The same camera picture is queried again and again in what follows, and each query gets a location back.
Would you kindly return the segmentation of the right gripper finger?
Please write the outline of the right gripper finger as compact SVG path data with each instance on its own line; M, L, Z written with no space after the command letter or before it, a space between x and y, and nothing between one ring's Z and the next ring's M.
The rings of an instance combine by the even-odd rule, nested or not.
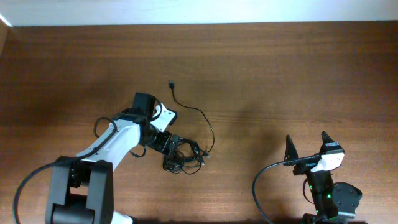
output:
M334 143L334 140L327 134L326 131L322 131L321 133L323 144Z
M297 150L293 144L293 141L289 135L286 136L286 148L284 155L284 162L296 160L299 158Z

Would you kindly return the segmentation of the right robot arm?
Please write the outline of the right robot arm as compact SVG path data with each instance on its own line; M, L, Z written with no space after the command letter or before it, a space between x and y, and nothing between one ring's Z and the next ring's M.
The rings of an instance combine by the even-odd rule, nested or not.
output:
M334 183L331 172L341 166L345 150L326 132L321 137L318 153L299 157L291 137L286 136L284 165L292 166L294 175L306 176L316 210L315 214L304 214L301 222L348 223L355 218L363 194L349 183Z

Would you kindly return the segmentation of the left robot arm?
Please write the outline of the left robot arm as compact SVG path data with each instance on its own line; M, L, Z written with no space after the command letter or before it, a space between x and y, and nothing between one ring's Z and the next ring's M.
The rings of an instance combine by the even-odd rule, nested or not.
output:
M137 223L114 209L113 172L138 145L171 155L178 137L167 127L176 119L177 113L156 97L136 93L132 106L109 119L108 129L90 147L55 161L45 222Z

